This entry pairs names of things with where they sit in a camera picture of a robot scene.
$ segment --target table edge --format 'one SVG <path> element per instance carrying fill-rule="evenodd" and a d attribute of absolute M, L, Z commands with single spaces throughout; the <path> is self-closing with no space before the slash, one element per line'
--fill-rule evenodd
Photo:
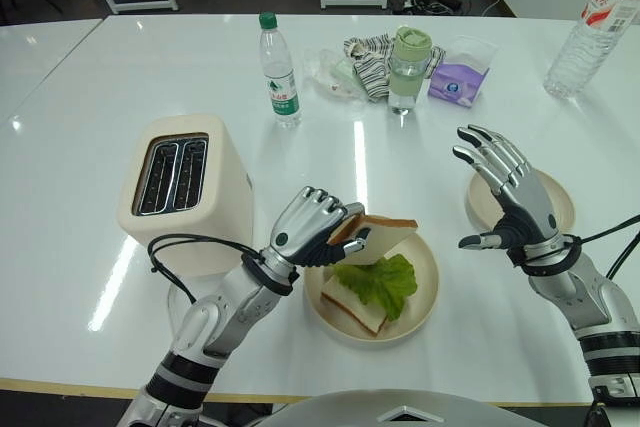
<path fill-rule="evenodd" d="M 61 384 L 37 380 L 0 378 L 0 390 L 30 392 L 36 394 L 70 395 L 76 397 L 101 397 L 106 399 L 133 399 L 138 390 L 119 387 L 98 387 L 94 385 Z M 294 404 L 308 399 L 301 395 L 265 395 L 265 394 L 216 394 L 209 393 L 205 402 L 245 403 L 245 404 Z M 584 402 L 499 402 L 487 404 L 497 407 L 583 407 Z"/>

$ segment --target white table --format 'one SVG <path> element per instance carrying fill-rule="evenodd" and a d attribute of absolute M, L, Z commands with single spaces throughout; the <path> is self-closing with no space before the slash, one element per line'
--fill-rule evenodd
<path fill-rule="evenodd" d="M 0 120 L 9 117 L 99 23 L 91 19 L 0 27 Z"/>
<path fill-rule="evenodd" d="M 255 246 L 266 242 L 290 197 L 310 184 L 346 202 L 358 198 L 372 213 L 416 218 L 441 272 L 439 298 L 424 328 L 384 350 L 328 336 L 298 282 L 232 355 L 215 392 L 316 395 L 404 387 L 484 401 L 589 401 L 580 348 L 555 307 L 534 294 L 503 253 L 457 249 L 459 238 L 472 232 L 463 206 L 472 171 L 452 156 L 451 146 L 458 142 L 456 127 L 467 123 L 517 141 L 533 165 L 572 196 L 577 234 L 637 213 L 632 67 L 640 58 L 640 27 L 621 40 L 585 96 L 570 103 L 541 86 L 568 22 L 278 20 L 301 86 L 297 130 L 274 125 L 258 62 L 257 16 L 236 15 L 110 17 L 27 99 L 18 112 L 21 128 L 0 127 L 0 377 L 132 389 L 148 381 L 170 343 L 168 286 L 148 272 L 143 249 L 116 224 L 119 191 L 148 123 L 215 112 L 254 181 Z M 302 80 L 305 49 L 339 50 L 347 37 L 393 32 L 402 23 L 427 30 L 444 47 L 459 34 L 500 46 L 471 109 L 423 92 L 416 117 L 402 125 L 385 105 L 339 104 Z M 193 35 L 180 35 L 185 31 Z M 201 42 L 203 36 L 209 41 Z M 585 250 L 604 272 L 632 234 Z M 616 280 L 640 311 L 637 255 Z M 38 389 L 55 390 L 42 385 Z"/>

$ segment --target bottle label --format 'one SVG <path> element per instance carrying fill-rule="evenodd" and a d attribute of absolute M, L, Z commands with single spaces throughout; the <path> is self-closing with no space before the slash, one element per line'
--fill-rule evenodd
<path fill-rule="evenodd" d="M 582 11 L 586 24 L 602 32 L 621 32 L 640 8 L 638 0 L 589 0 Z"/>
<path fill-rule="evenodd" d="M 291 115 L 300 108 L 293 70 L 283 77 L 267 76 L 267 89 L 269 89 L 271 105 L 276 114 Z"/>

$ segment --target bottle cap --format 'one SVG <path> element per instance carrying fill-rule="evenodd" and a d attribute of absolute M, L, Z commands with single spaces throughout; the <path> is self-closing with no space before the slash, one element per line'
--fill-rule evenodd
<path fill-rule="evenodd" d="M 393 44 L 393 55 L 409 62 L 427 58 L 431 52 L 431 37 L 418 29 L 400 27 Z"/>
<path fill-rule="evenodd" d="M 260 27 L 263 29 L 275 29 L 278 27 L 276 14 L 273 12 L 262 12 L 260 14 Z"/>

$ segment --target bread slice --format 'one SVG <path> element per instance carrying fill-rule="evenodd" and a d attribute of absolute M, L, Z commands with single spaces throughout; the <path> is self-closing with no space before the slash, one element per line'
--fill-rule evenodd
<path fill-rule="evenodd" d="M 360 302 L 358 294 L 342 285 L 335 275 L 332 275 L 322 287 L 322 296 L 356 319 L 372 335 L 378 335 L 387 318 L 382 306 L 375 302 L 364 305 Z"/>
<path fill-rule="evenodd" d="M 388 219 L 378 215 L 356 215 L 335 230 L 329 243 L 337 244 L 352 239 L 364 228 L 371 229 L 367 237 L 367 246 L 360 252 L 348 255 L 338 262 L 339 264 L 375 264 L 397 244 L 413 234 L 418 229 L 418 223 L 415 220 Z"/>

